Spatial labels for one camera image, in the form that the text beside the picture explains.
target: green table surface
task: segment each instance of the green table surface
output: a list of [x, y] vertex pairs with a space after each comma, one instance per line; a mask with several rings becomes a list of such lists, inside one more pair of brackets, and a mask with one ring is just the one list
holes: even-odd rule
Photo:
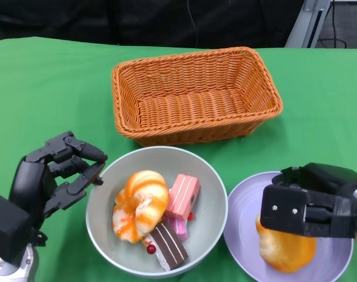
[[[23, 155], [66, 130], [104, 150], [108, 164], [137, 149], [114, 126], [112, 67], [129, 59], [188, 51], [42, 38], [0, 41], [0, 194], [8, 196]], [[205, 158], [227, 192], [252, 174], [308, 162], [357, 171], [357, 49], [258, 51], [283, 99], [283, 113], [249, 137], [181, 147]], [[49, 240], [39, 248], [36, 281], [144, 281], [115, 268], [96, 251], [86, 230], [86, 203], [87, 198], [45, 221], [42, 231]], [[202, 263], [166, 281], [194, 280], [252, 281], [223, 238]], [[339, 281], [357, 281], [357, 243]]]

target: purple plate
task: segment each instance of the purple plate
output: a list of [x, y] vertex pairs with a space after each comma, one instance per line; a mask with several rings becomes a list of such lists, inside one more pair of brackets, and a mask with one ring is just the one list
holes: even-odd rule
[[318, 238], [314, 259], [293, 274], [270, 267], [260, 256], [255, 219], [261, 211], [264, 187], [279, 172], [253, 175], [238, 184], [228, 196], [228, 219], [224, 238], [233, 258], [259, 282], [334, 282], [343, 274], [352, 257], [352, 239]]

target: robotic hand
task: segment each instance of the robotic hand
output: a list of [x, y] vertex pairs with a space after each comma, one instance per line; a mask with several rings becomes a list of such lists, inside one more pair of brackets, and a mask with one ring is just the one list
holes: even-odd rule
[[[82, 158], [94, 161], [87, 164]], [[71, 131], [45, 142], [45, 146], [19, 162], [9, 199], [0, 196], [0, 281], [31, 282], [38, 266], [36, 246], [47, 236], [39, 231], [46, 218], [66, 210], [86, 196], [90, 184], [102, 185], [99, 177], [107, 155], [75, 138]], [[80, 175], [57, 185], [56, 178]]]
[[261, 224], [307, 237], [357, 237], [357, 173], [319, 163], [282, 170], [264, 189]]

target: pink cake slice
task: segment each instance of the pink cake slice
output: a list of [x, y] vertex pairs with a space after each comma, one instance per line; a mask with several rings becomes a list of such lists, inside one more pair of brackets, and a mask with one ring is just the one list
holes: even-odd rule
[[193, 176], [179, 174], [169, 193], [166, 215], [186, 221], [200, 191], [200, 182]]
[[186, 229], [187, 221], [175, 219], [174, 217], [166, 217], [166, 220], [171, 225], [173, 231], [178, 235], [181, 241], [188, 239], [188, 232]]

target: wicker basket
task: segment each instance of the wicker basket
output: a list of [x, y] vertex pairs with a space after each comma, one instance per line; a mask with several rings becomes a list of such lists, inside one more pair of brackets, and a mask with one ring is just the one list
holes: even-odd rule
[[261, 57], [245, 47], [123, 62], [112, 81], [116, 127], [142, 146], [245, 136], [282, 111]]

